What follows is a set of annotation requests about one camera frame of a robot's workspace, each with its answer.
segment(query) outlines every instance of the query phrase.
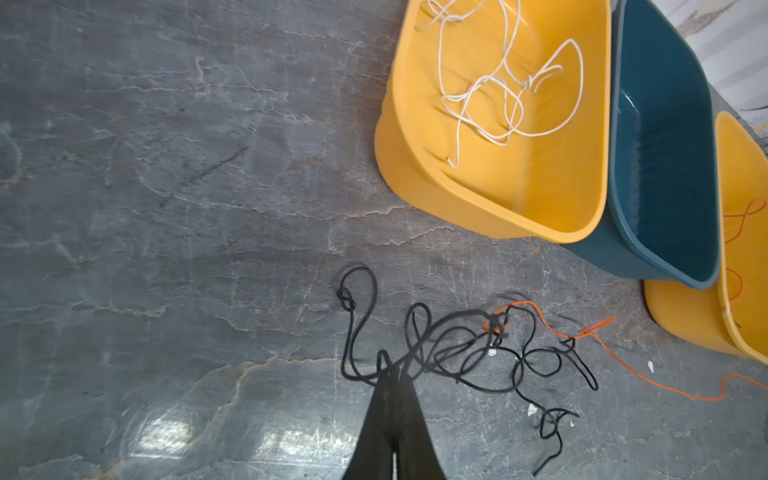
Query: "white rope coil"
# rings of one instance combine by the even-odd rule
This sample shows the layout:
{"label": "white rope coil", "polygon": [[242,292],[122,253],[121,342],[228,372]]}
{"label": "white rope coil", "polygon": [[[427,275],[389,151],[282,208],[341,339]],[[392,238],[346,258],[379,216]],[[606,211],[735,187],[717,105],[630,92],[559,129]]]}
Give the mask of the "white rope coil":
{"label": "white rope coil", "polygon": [[[569,121],[576,115],[576,110],[578,110],[578,106],[581,103],[581,96],[584,93],[584,58],[581,55],[581,49],[578,46],[578,43],[574,41],[572,38],[569,38],[568,40],[564,41],[560,47],[552,54],[552,56],[547,60],[546,63],[536,72],[535,75],[529,75],[525,80],[520,81],[517,77],[515,77],[512,72],[509,70],[509,65],[507,64],[507,57],[509,56],[509,53],[512,50],[512,45],[515,43],[515,37],[517,37],[518,29],[520,27],[520,18],[521,18],[521,10],[520,10],[520,0],[517,0],[517,13],[516,13],[516,19],[515,19],[515,27],[512,29],[511,37],[509,38],[509,43],[507,43],[507,37],[509,34],[509,17],[508,17],[508,6],[502,1],[498,0],[499,7],[502,9],[502,14],[504,16],[504,38],[502,41],[502,59],[496,66],[496,69],[494,69],[493,72],[487,75],[482,75],[480,78],[478,78],[475,83],[472,84],[472,86],[469,87],[469,89],[464,93],[458,93],[458,94],[449,94],[445,91],[445,86],[443,85],[442,81],[442,45],[443,45],[443,32],[445,30],[445,25],[448,23],[461,23],[467,18],[469,18],[472,14],[477,12],[487,0],[480,0],[480,2],[469,12],[465,13],[464,15],[455,15],[449,13],[449,8],[451,8],[458,0],[451,0],[448,4],[445,6],[440,5],[436,0],[422,0],[422,2],[426,2],[429,6],[429,9],[432,11],[432,14],[434,15],[432,17],[432,20],[425,23],[424,25],[417,25],[417,30],[426,30],[427,28],[434,25],[438,20],[442,20],[440,22],[440,32],[438,37],[438,59],[437,59],[437,70],[438,70],[438,81],[440,85],[440,93],[442,95],[440,101],[442,102],[442,106],[445,109],[445,112],[452,117],[456,118],[456,162],[453,162],[450,157],[446,158],[448,163],[454,167],[458,168],[459,161],[461,160],[461,127],[462,124],[467,124],[472,129],[475,130],[479,135],[481,135],[486,140],[492,142],[493,144],[499,145],[499,146],[505,146],[509,143],[509,138],[512,134],[520,134],[524,137],[542,137],[544,135],[552,134],[561,128],[563,128],[566,124],[568,124]],[[520,100],[520,96],[522,93],[529,88],[533,87],[533,93],[536,94],[538,92],[538,89],[541,87],[541,84],[544,83],[544,80],[547,78],[550,78],[552,75],[557,74],[558,72],[563,72],[562,65],[553,65],[552,62],[556,59],[558,55],[560,55],[560,52],[563,51],[563,49],[568,46],[573,45],[573,47],[576,50],[576,53],[578,54],[579,59],[579,89],[578,89],[578,99],[576,100],[576,105],[574,106],[573,110],[571,111],[571,114],[568,115],[568,118],[566,118],[563,123],[559,124],[557,127],[552,128],[548,131],[542,131],[538,133],[528,133],[521,131],[519,129],[520,123],[523,121],[523,117],[525,115],[525,108],[523,107],[522,101]],[[515,93],[508,85],[507,81],[500,77],[498,74],[500,70],[504,68],[507,75],[513,80],[514,83],[516,83],[520,90]],[[478,90],[483,88],[487,84],[496,84],[497,86],[501,87],[504,90],[504,119],[506,121],[506,131],[502,134],[493,134],[490,131],[488,131],[485,127],[478,124],[475,120],[472,119],[472,116],[468,112],[468,106],[469,101],[472,99],[472,95],[475,94]],[[515,106],[512,108],[512,112],[508,112],[508,101],[509,98],[514,99]],[[451,108],[449,108],[448,103],[458,103],[461,104],[461,112],[456,113]],[[515,119],[515,115],[518,113],[518,109],[520,110],[520,114],[517,119]]]}

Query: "yellow plastic basin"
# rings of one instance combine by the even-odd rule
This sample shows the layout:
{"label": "yellow plastic basin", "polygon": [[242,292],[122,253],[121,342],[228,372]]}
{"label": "yellow plastic basin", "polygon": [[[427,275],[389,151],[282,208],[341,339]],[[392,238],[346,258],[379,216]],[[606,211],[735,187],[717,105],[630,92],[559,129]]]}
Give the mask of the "yellow plastic basin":
{"label": "yellow plastic basin", "polygon": [[752,210],[768,200],[768,161],[728,113],[717,115],[715,137],[724,252],[720,277],[708,290],[648,280],[645,299],[656,322],[681,339],[768,364],[768,208],[749,215],[738,237],[742,219],[723,217],[743,214],[753,200],[758,202]]}
{"label": "yellow plastic basin", "polygon": [[[459,0],[451,13],[464,14],[478,0]],[[515,21],[517,5],[509,22]],[[404,201],[448,222],[494,238],[537,236],[558,243],[585,238],[597,226],[607,191],[610,105],[611,6],[608,0],[522,0],[521,22],[509,55],[512,72],[526,78],[573,38],[584,56],[584,93],[571,121],[544,137],[513,134],[505,147],[462,126],[461,163],[455,155],[456,120],[440,101],[437,42],[440,22],[426,3],[411,0],[403,21],[392,75],[376,126],[376,161],[386,183]],[[443,76],[446,91],[464,92],[496,67],[502,56],[504,20],[488,0],[462,23],[445,26]],[[578,97],[579,64],[568,46],[555,63],[563,72],[537,94],[521,96],[521,130],[547,131],[562,123]],[[483,125],[498,121],[503,133],[501,88],[484,88],[469,113]]]}

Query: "orange string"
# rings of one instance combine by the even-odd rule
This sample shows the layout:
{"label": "orange string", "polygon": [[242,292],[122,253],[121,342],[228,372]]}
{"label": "orange string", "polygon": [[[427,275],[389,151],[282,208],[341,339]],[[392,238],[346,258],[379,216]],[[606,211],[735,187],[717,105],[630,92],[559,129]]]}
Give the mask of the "orange string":
{"label": "orange string", "polygon": [[[763,205],[761,205],[757,210],[750,211],[752,206],[756,202],[758,202],[758,201],[763,202]],[[755,198],[754,200],[752,200],[751,202],[749,202],[747,204],[746,210],[744,211],[743,214],[723,215],[723,218],[737,218],[737,217],[741,218],[741,222],[739,223],[739,231],[736,232],[736,235],[734,235],[730,239],[726,240],[725,243],[733,242],[735,239],[739,238],[741,236],[741,233],[744,231],[744,224],[746,223],[746,218],[749,215],[754,215],[754,214],[757,214],[757,213],[761,212],[766,207],[766,205],[768,205],[768,202],[766,202],[764,199],[762,199],[762,198]],[[736,294],[735,297],[728,299],[729,302],[733,302],[734,300],[739,298],[741,296],[741,293],[744,291],[744,279],[741,278],[741,275],[739,275],[739,273],[737,271],[735,271],[734,269],[732,269],[732,268],[726,267],[725,270],[731,272],[733,275],[736,275],[736,277],[739,279],[739,292]],[[731,314],[733,314],[733,306],[729,306],[729,308],[730,308]],[[733,323],[735,323],[737,327],[741,328],[741,325],[739,325],[735,321]]]}
{"label": "orange string", "polygon": [[[760,208],[758,208],[757,210],[753,210],[753,211],[750,211],[750,208],[752,208],[752,206],[753,206],[753,205],[754,205],[756,202],[763,202],[763,205],[761,205],[761,206],[760,206]],[[766,201],[765,201],[765,200],[763,200],[762,198],[756,198],[756,199],[752,200],[752,201],[751,201],[751,202],[750,202],[750,203],[749,203],[749,204],[746,206],[746,210],[744,211],[744,213],[743,213],[743,214],[723,215],[723,218],[736,218],[736,217],[741,217],[741,223],[739,223],[739,231],[736,233],[736,235],[734,235],[734,236],[733,236],[733,237],[731,237],[730,239],[726,240],[726,241],[725,241],[725,243],[730,243],[730,242],[733,242],[735,239],[739,238],[739,236],[741,235],[741,233],[744,231],[744,224],[746,223],[746,218],[747,218],[749,215],[754,215],[754,214],[757,214],[757,213],[759,213],[759,212],[763,211],[763,208],[765,208],[765,207],[766,207],[766,205],[768,205],[768,202],[766,202]]]}
{"label": "orange string", "polygon": [[739,293],[736,294],[734,298],[729,298],[728,301],[733,302],[735,299],[739,298],[741,296],[741,293],[744,291],[744,279],[741,278],[741,275],[737,273],[734,269],[726,267],[725,270],[731,272],[733,275],[736,275],[736,278],[739,279]]}
{"label": "orange string", "polygon": [[[490,325],[491,325],[490,320],[484,321],[484,323],[482,324],[482,331],[486,333],[493,333],[493,332],[501,333],[501,330],[497,326],[493,328],[493,332],[492,332],[491,329],[489,329]],[[504,325],[504,330],[508,328],[509,328],[509,325]]]}
{"label": "orange string", "polygon": [[647,378],[646,376],[636,372],[632,367],[630,367],[629,365],[624,363],[624,361],[622,361],[619,357],[617,357],[605,345],[605,343],[603,343],[603,341],[600,339],[600,337],[598,337],[597,335],[594,334],[599,329],[604,328],[605,326],[607,326],[607,325],[611,324],[612,322],[614,322],[614,320],[616,320],[615,316],[610,316],[607,319],[604,319],[604,320],[602,320],[600,322],[597,322],[597,323],[595,323],[593,325],[587,326],[587,327],[579,330],[579,334],[574,336],[574,335],[565,335],[564,333],[560,333],[557,330],[555,330],[552,327],[550,327],[549,323],[547,323],[547,320],[545,320],[544,315],[541,313],[541,310],[538,308],[538,305],[536,305],[535,303],[533,303],[533,302],[531,302],[529,300],[523,300],[523,301],[520,301],[520,302],[508,303],[507,305],[504,305],[502,308],[496,310],[494,312],[494,314],[498,315],[499,313],[503,312],[504,310],[506,310],[510,306],[518,306],[518,305],[530,305],[530,306],[533,306],[533,308],[536,309],[536,313],[538,313],[538,317],[541,319],[541,322],[544,324],[544,326],[546,326],[549,329],[549,331],[554,333],[555,335],[561,336],[563,338],[568,338],[568,339],[580,339],[580,338],[584,338],[586,336],[591,336],[592,338],[596,339],[603,346],[605,351],[608,352],[612,357],[614,357],[614,359],[617,362],[619,362],[622,366],[624,366],[624,368],[626,368],[627,370],[629,370],[630,372],[632,372],[636,376],[640,377],[641,379],[645,380],[646,382],[650,383],[651,385],[659,387],[660,389],[669,390],[670,392],[679,393],[680,395],[685,396],[685,397],[687,397],[689,399],[692,399],[692,400],[703,400],[705,402],[717,402],[718,400],[724,399],[725,398],[725,394],[726,394],[726,383],[728,382],[728,379],[730,377],[733,377],[733,376],[737,376],[740,379],[745,379],[747,382],[751,382],[751,383],[759,386],[761,389],[764,389],[764,390],[768,391],[768,387],[766,387],[765,385],[763,385],[761,383],[755,382],[754,380],[752,380],[751,378],[749,378],[747,376],[740,375],[739,373],[728,372],[725,375],[723,375],[723,377],[720,379],[720,394],[718,396],[715,396],[715,397],[703,397],[703,396],[689,395],[689,394],[687,394],[687,393],[685,393],[685,392],[683,392],[681,390],[673,389],[672,387],[669,387],[669,386],[666,386],[666,385],[661,385],[660,383],[656,383],[653,380]]}

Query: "blue plastic basin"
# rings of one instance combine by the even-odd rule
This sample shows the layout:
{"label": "blue plastic basin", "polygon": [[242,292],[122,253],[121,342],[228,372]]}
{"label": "blue plastic basin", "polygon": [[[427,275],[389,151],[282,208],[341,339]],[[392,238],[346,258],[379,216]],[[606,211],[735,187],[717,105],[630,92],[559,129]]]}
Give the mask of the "blue plastic basin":
{"label": "blue plastic basin", "polygon": [[707,79],[650,0],[620,0],[613,35],[608,208],[564,247],[616,276],[705,289],[720,265]]}

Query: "grey marble floor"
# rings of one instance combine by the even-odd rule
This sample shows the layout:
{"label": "grey marble floor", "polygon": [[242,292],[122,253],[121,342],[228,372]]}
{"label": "grey marble floor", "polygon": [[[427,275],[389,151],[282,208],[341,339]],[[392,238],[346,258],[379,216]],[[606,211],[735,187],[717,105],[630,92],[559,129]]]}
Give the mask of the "grey marble floor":
{"label": "grey marble floor", "polygon": [[[665,333],[638,282],[386,187],[372,135],[404,6],[0,5],[0,478],[340,478],[372,392],[338,373],[334,290],[357,262],[382,292],[360,352],[402,353],[416,300],[517,290],[564,328],[617,315],[603,338],[661,382],[768,383]],[[581,413],[540,478],[768,478],[768,393],[691,402],[579,351],[597,392],[573,372],[532,386]],[[515,396],[416,386],[449,478],[530,478],[557,448]]]}

